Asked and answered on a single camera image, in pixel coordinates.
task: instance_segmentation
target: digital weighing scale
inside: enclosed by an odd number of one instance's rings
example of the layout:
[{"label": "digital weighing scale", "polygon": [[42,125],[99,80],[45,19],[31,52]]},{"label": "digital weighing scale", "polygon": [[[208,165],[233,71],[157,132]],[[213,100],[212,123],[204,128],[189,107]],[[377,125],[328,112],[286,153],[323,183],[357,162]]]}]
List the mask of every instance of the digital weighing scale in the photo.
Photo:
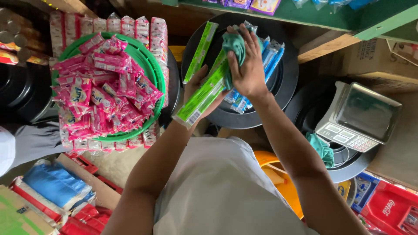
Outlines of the digital weighing scale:
[{"label": "digital weighing scale", "polygon": [[335,82],[336,92],[315,132],[347,148],[367,152],[386,144],[402,105],[356,82]]}]

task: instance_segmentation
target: yellow bucket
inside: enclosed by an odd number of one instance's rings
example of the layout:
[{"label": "yellow bucket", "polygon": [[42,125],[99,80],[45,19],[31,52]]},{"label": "yellow bucket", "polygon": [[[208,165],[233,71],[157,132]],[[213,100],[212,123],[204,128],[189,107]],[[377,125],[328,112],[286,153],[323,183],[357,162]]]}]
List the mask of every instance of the yellow bucket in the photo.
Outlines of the yellow bucket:
[{"label": "yellow bucket", "polygon": [[[281,168],[281,163],[274,153],[270,153],[267,151],[255,151],[254,154],[260,167],[263,167],[267,164],[272,164],[273,166]],[[303,212],[302,212],[301,204],[299,202],[298,193],[296,192],[295,185],[293,184],[288,174],[285,174],[283,172],[276,171],[276,170],[275,172],[280,177],[287,180],[286,184],[277,184],[276,185],[277,190],[286,199],[286,201],[289,203],[290,207],[295,212],[295,214],[299,217],[299,219],[302,219]]]}]

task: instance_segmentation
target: green plastic basket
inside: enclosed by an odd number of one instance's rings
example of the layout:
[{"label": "green plastic basket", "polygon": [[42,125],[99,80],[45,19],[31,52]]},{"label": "green plastic basket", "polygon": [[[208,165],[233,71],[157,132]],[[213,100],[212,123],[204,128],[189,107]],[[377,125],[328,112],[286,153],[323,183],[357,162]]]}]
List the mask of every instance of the green plastic basket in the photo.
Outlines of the green plastic basket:
[{"label": "green plastic basket", "polygon": [[[115,34],[118,39],[128,42],[128,45],[125,48],[125,52],[127,52],[139,64],[139,66],[141,66],[141,68],[145,72],[145,75],[157,87],[157,89],[161,91],[164,95],[166,95],[166,87],[164,83],[163,73],[161,71],[161,68],[158,62],[152,55],[152,53],[148,51],[143,46],[143,44],[136,39],[133,39],[133,38],[130,38],[125,35],[118,34],[118,33],[102,32],[102,36],[104,39],[108,39]],[[77,54],[80,54],[81,52],[80,50],[78,50],[78,47],[81,44],[83,44],[85,41],[92,38],[94,35],[96,34],[93,33],[93,34],[81,37],[77,41],[72,43],[70,46],[68,46],[65,49],[63,54],[59,57],[59,61],[63,61]],[[57,85],[57,82],[55,81],[55,78],[57,77],[59,77],[59,74],[57,71],[54,71],[52,73],[52,85]],[[144,124],[142,125],[142,128],[128,132],[128,133],[118,132],[116,134],[107,135],[106,137],[98,137],[98,138],[95,138],[94,140],[109,141],[109,142],[122,141],[122,140],[127,140],[129,138],[132,138],[141,134],[160,116],[161,109],[163,108],[163,103],[164,103],[164,95],[155,104],[154,116],[151,117],[146,122],[144,122]]]}]

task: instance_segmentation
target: blue plastic crate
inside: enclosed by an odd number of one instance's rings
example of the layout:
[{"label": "blue plastic crate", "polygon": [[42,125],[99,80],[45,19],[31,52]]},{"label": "blue plastic crate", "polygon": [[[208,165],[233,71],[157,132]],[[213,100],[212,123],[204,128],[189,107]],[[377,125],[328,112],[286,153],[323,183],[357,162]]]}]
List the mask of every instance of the blue plastic crate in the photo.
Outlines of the blue plastic crate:
[{"label": "blue plastic crate", "polygon": [[362,172],[356,176],[356,181],[357,193],[351,208],[360,213],[369,201],[380,180]]}]

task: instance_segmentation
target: green cloth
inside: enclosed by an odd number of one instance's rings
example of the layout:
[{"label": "green cloth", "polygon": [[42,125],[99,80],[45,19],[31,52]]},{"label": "green cloth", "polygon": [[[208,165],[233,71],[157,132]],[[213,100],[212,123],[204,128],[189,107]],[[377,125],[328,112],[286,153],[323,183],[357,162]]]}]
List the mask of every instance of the green cloth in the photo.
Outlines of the green cloth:
[{"label": "green cloth", "polygon": [[328,147],[328,145],[324,143],[315,133],[306,133],[306,139],[319,154],[322,161],[325,163],[326,168],[331,168],[335,166],[334,151],[332,150],[332,148]]},{"label": "green cloth", "polygon": [[[248,27],[247,29],[250,33],[252,32],[251,27]],[[222,35],[222,38],[224,39],[224,42],[222,43],[222,49],[225,51],[226,54],[228,54],[229,51],[234,51],[235,56],[237,57],[238,65],[241,67],[245,59],[244,39],[240,34],[235,33],[224,33],[224,35]],[[258,45],[260,45],[260,50],[262,50],[263,43],[261,42],[258,36],[257,38]],[[229,69],[229,67],[228,72],[225,74],[224,84],[227,90],[231,90],[232,88],[234,88],[234,85],[232,84],[231,70]]]}]

